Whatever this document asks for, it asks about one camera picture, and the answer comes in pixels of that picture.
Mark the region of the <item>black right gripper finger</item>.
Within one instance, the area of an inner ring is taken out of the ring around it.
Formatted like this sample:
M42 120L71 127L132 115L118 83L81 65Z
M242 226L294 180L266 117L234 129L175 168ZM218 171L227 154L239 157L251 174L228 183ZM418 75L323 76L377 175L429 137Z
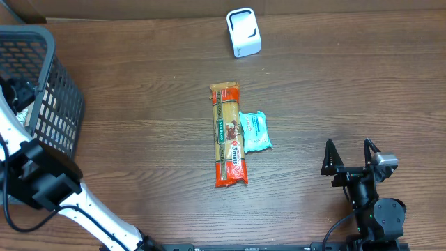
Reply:
M329 139L325 145L325 155L321 167L321 175L334 176L344 168L344 163L337 152L334 142Z
M364 140L364 161L366 165L371 163L372 153L380 152L380 149L369 139Z

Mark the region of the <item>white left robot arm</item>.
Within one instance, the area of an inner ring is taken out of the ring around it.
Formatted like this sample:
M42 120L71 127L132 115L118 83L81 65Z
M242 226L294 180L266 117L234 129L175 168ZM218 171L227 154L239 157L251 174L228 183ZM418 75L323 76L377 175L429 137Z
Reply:
M89 190L71 158L24 129L16 115L34 98L34 89L27 82L1 81L1 189L3 213L10 228L29 233L63 215L96 237L104 250L162 250ZM33 227L19 227L11 218L10 197L35 209L45 208L49 215Z

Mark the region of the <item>teal wet wipes packet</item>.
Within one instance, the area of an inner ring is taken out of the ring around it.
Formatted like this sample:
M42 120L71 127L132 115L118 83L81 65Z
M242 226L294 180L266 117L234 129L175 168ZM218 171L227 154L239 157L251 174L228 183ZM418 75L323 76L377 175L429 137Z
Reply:
M239 112L239 117L243 129L245 153L272 148L266 115L263 112L246 114Z

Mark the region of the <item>orange spaghetti packet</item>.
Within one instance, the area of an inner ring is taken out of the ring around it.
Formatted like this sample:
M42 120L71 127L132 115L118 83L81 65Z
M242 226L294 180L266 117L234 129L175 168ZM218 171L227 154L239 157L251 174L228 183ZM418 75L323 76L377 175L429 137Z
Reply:
M215 186L248 183L243 130L240 124L240 85L223 82L210 86L213 102Z

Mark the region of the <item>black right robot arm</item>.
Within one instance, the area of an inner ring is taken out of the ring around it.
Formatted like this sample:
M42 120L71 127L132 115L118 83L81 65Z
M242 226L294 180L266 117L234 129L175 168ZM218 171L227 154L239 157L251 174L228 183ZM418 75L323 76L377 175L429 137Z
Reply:
M399 199L381 198L377 185L391 177L399 161L392 153L383 153L369 139L364 140L364 165L346 167L329 139L321 174L333 176L333 187L343 188L352 212L336 222L324 236L320 250L409 251L403 236L406 205ZM358 233L346 237L343 243L330 243L331 233L345 221L355 218Z

